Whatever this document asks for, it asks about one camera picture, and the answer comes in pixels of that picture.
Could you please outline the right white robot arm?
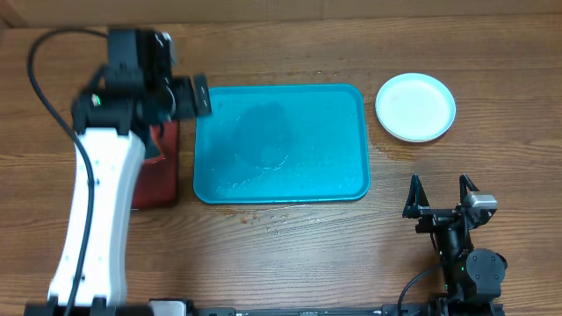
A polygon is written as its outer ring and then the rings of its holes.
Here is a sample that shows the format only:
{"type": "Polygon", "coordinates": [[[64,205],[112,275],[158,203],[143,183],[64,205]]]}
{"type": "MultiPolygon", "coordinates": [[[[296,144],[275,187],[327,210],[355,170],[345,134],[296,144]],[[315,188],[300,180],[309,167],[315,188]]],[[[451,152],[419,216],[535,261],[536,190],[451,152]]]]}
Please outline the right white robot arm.
{"type": "Polygon", "coordinates": [[[401,291],[396,315],[502,315],[494,303],[501,296],[507,260],[493,250],[475,248],[470,231],[485,225],[497,211],[493,194],[479,190],[468,175],[459,177],[460,201],[447,209],[436,209],[429,201],[418,175],[411,178],[402,216],[417,219],[417,233],[427,233],[439,263],[410,280],[401,291]],[[420,279],[443,272],[445,292],[435,294],[425,305],[406,307],[407,291],[420,279]]]}

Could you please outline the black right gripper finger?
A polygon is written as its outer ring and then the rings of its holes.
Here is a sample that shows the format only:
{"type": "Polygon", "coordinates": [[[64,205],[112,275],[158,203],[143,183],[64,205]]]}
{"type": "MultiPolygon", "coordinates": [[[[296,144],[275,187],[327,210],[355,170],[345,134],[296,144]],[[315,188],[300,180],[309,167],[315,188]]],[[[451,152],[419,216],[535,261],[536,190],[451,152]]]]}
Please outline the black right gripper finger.
{"type": "Polygon", "coordinates": [[[420,177],[413,174],[411,178],[407,201],[402,212],[403,218],[418,219],[426,216],[429,211],[429,201],[422,187],[420,177]]]}
{"type": "Polygon", "coordinates": [[[459,192],[461,196],[466,196],[469,191],[479,191],[470,177],[464,173],[459,177],[459,192]]]}

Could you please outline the red green sponge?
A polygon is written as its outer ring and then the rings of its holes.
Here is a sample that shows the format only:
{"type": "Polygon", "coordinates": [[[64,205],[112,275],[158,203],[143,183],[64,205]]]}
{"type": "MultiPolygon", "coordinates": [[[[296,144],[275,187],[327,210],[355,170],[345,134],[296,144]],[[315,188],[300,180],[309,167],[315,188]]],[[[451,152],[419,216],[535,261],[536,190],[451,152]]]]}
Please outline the red green sponge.
{"type": "Polygon", "coordinates": [[[157,141],[160,136],[160,127],[151,126],[149,130],[149,137],[145,146],[145,160],[146,164],[158,162],[162,158],[162,151],[159,148],[157,141]]]}

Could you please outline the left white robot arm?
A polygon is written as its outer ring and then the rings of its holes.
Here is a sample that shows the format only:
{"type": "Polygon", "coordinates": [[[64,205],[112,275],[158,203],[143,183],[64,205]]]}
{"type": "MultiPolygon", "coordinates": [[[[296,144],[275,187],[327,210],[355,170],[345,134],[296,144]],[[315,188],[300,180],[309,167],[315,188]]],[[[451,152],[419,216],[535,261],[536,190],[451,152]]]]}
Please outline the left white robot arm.
{"type": "Polygon", "coordinates": [[[186,315],[179,298],[126,301],[126,239],[133,193],[152,126],[211,113],[204,75],[173,76],[173,41],[154,29],[105,34],[108,62],[91,77],[62,124],[76,148],[76,178],[61,259],[47,301],[25,313],[186,315]]]}

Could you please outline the light blue plate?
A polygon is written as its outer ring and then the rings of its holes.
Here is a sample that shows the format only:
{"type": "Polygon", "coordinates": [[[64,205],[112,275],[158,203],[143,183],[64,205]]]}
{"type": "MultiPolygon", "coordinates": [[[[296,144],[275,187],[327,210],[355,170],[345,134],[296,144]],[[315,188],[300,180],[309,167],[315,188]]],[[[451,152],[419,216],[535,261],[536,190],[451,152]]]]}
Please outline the light blue plate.
{"type": "Polygon", "coordinates": [[[453,125],[456,100],[449,88],[430,75],[405,73],[385,82],[375,98],[378,122],[407,142],[435,140],[453,125]]]}

